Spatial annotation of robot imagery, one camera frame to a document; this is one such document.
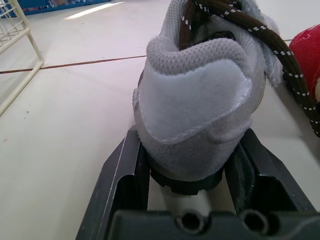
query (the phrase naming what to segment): screw hole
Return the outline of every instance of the screw hole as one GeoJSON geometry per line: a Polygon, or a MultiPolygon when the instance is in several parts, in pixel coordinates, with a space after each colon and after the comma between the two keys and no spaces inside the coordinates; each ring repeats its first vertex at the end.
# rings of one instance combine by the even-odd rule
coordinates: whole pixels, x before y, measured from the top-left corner
{"type": "Polygon", "coordinates": [[[245,225],[253,232],[266,235],[269,230],[267,218],[255,210],[246,210],[241,214],[245,225]]]}
{"type": "Polygon", "coordinates": [[[176,222],[183,231],[191,235],[200,234],[205,227],[204,218],[195,211],[186,211],[178,216],[176,222]]]}

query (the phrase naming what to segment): black rubber sole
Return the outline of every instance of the black rubber sole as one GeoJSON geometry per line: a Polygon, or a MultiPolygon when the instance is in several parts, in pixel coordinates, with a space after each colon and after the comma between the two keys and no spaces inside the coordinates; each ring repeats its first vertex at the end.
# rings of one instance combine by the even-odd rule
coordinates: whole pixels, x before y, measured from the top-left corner
{"type": "Polygon", "coordinates": [[[162,187],[168,186],[171,191],[181,195],[197,195],[199,191],[209,191],[215,188],[222,180],[224,168],[222,167],[215,174],[206,177],[199,181],[179,181],[168,178],[158,171],[154,170],[151,166],[151,177],[162,187]]]}

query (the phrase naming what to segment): gray shoe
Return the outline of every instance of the gray shoe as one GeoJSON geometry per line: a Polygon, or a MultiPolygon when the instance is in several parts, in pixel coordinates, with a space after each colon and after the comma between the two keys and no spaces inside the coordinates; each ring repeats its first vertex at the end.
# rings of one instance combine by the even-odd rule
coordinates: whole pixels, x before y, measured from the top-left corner
{"type": "MultiPolygon", "coordinates": [[[[223,167],[251,126],[266,75],[276,84],[282,67],[263,43],[217,16],[198,29],[193,46],[179,51],[186,1],[172,0],[160,35],[147,46],[133,108],[140,139],[153,158],[152,168],[170,179],[194,182],[223,167]],[[232,32],[236,41],[203,42],[225,31],[232,32]]],[[[277,31],[253,0],[240,2],[243,12],[277,31]]]]}

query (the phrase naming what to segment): blue background object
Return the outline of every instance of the blue background object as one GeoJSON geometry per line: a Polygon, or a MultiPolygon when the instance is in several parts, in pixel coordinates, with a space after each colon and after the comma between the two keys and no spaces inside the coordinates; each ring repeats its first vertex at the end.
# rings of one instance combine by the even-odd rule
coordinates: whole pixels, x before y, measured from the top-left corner
{"type": "Polygon", "coordinates": [[[62,9],[70,9],[90,4],[100,4],[111,0],[68,0],[68,4],[53,7],[49,0],[18,0],[25,15],[40,14],[62,9]]]}

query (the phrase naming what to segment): rope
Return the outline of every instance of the rope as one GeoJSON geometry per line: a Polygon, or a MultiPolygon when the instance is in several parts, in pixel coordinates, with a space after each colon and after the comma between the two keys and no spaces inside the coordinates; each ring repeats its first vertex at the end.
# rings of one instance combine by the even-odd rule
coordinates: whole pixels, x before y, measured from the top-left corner
{"type": "Polygon", "coordinates": [[[189,0],[183,11],[179,33],[179,49],[191,47],[195,34],[195,21],[207,21],[210,16],[217,15],[226,21],[248,31],[264,42],[276,55],[289,77],[295,97],[309,118],[312,129],[320,138],[320,115],[306,84],[300,65],[287,44],[267,25],[241,11],[241,4],[233,0],[189,0]]]}

